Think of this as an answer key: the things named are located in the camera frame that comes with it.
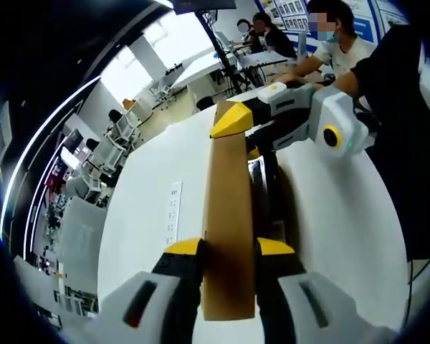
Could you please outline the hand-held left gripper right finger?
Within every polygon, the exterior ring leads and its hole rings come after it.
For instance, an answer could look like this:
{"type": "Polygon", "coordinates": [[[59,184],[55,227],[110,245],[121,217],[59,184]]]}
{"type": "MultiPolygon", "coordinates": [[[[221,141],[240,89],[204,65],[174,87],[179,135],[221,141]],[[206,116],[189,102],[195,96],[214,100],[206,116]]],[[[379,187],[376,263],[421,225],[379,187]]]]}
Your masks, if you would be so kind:
{"type": "Polygon", "coordinates": [[[292,247],[259,237],[255,289],[266,343],[389,343],[391,331],[358,314],[327,277],[305,271],[292,247]]]}

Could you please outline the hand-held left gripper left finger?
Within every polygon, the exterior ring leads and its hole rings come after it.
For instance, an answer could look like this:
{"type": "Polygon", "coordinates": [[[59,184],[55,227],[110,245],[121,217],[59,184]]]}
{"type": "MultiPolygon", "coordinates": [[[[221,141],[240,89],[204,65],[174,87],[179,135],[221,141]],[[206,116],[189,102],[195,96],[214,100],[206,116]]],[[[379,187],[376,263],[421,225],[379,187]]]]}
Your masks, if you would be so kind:
{"type": "Polygon", "coordinates": [[[87,343],[191,343],[201,302],[204,241],[176,242],[151,272],[111,292],[86,327],[87,343]]]}

